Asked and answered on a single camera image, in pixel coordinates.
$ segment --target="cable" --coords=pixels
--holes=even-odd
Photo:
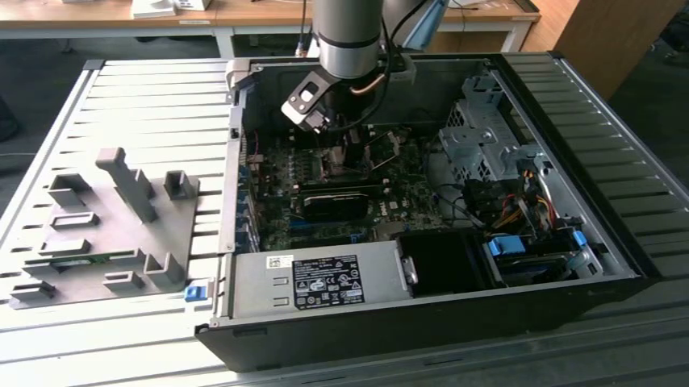
[[[302,6],[302,27],[299,29],[299,43],[298,43],[298,49],[294,52],[294,55],[298,58],[306,57],[306,51],[303,51],[303,27],[306,25],[306,0],[303,0],[303,6]]]
[[[478,8],[475,8],[475,7],[474,8],[467,8],[462,4],[459,4],[457,2],[457,0],[453,0],[453,3],[457,4],[458,6],[449,6],[449,4],[447,4],[447,8],[450,10],[459,10],[459,12],[462,13],[462,32],[459,33],[459,44],[457,46],[457,51],[462,52],[463,34],[466,32],[466,15],[463,14],[463,12],[466,10],[478,10]]]
[[[429,2],[429,0],[423,0],[419,4],[417,4],[417,6],[411,9],[411,11],[405,15],[405,17],[399,20],[399,23],[398,25],[395,26],[395,28],[391,30],[391,35],[390,35],[390,41],[395,42],[395,36],[398,35],[398,32],[399,32],[399,29],[402,28],[402,25],[411,19],[411,16],[414,16],[414,14],[417,12],[419,12],[419,9],[421,7]]]
[[[302,29],[299,30],[299,43],[303,44],[303,27],[306,25],[306,0],[302,5]]]
[[[0,153],[0,157],[8,156],[35,156],[35,153]]]
[[[350,87],[348,88],[348,91],[356,95],[356,96],[360,96],[360,95],[366,95],[368,94],[371,91],[375,90],[375,88],[378,87],[378,85],[380,84],[380,82],[383,82],[386,80],[386,74],[380,74],[378,75],[378,77],[375,77],[375,79],[372,80],[371,83],[368,83],[364,87],[362,87],[360,89],[354,89],[354,87]]]
[[[383,100],[386,99],[386,95],[387,95],[387,87],[390,85],[391,62],[394,59],[393,50],[395,50],[395,44],[394,44],[395,35],[398,34],[399,29],[402,28],[402,25],[407,22],[407,20],[411,18],[411,16],[414,16],[414,14],[419,11],[421,7],[427,3],[427,1],[429,0],[423,0],[419,4],[417,4],[417,6],[411,9],[411,11],[399,20],[398,25],[391,30],[391,35],[387,34],[386,20],[380,19],[380,23],[383,26],[383,34],[386,37],[386,48],[387,48],[387,64],[386,64],[386,71],[385,71],[386,79],[385,79],[385,83],[383,83],[382,95],[380,95],[380,98],[378,99],[378,102],[375,103],[374,107],[368,110],[368,113],[366,113],[360,119],[358,119],[356,121],[354,121],[344,127],[338,127],[334,131],[346,131],[346,130],[351,129],[352,127],[356,127],[380,109]]]
[[[383,100],[386,99],[387,87],[390,86],[390,73],[391,73],[393,54],[391,54],[391,39],[390,39],[390,35],[387,35],[386,20],[382,19],[380,23],[383,25],[383,34],[386,36],[386,46],[387,46],[386,47],[387,48],[387,64],[386,64],[386,71],[385,71],[386,79],[385,79],[385,82],[383,82],[382,95],[378,98],[378,102],[375,103],[374,107],[368,110],[368,113],[366,113],[362,116],[362,118],[358,119],[356,121],[354,121],[352,123],[347,124],[343,127],[338,127],[334,131],[346,131],[346,130],[351,129],[352,127],[356,127],[363,121],[366,121],[375,114],[378,109],[380,109],[380,106],[383,104]]]

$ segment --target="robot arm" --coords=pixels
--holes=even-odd
[[[320,69],[307,75],[282,106],[303,130],[343,131],[375,113],[391,74],[406,69],[387,46],[423,49],[446,8],[447,0],[314,0]],[[395,26],[390,35],[386,25]],[[380,35],[385,62],[379,62]],[[375,102],[372,92],[380,84]]]

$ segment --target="motherboard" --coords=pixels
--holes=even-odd
[[[423,172],[427,138],[402,127],[370,128],[358,143],[322,148],[314,137],[299,147],[290,135],[248,157],[263,251],[374,242],[445,227]]]

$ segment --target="floor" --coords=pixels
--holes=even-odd
[[[266,48],[238,42],[239,52],[267,56],[292,52],[290,36],[259,41]],[[72,53],[61,53],[55,40],[0,40],[0,94],[9,104],[23,131],[0,143],[0,214],[31,164],[52,125],[71,86],[87,59],[158,59],[216,57],[212,39],[156,39],[140,43],[133,39],[73,40]],[[686,125],[686,90],[689,69],[664,64],[668,48],[649,52],[630,75],[610,105],[642,141],[656,151],[678,178],[689,184],[689,126]],[[410,382],[406,386],[455,385],[453,377]]]

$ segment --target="barcode sticker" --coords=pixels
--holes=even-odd
[[[294,256],[267,256],[266,268],[290,268]]]

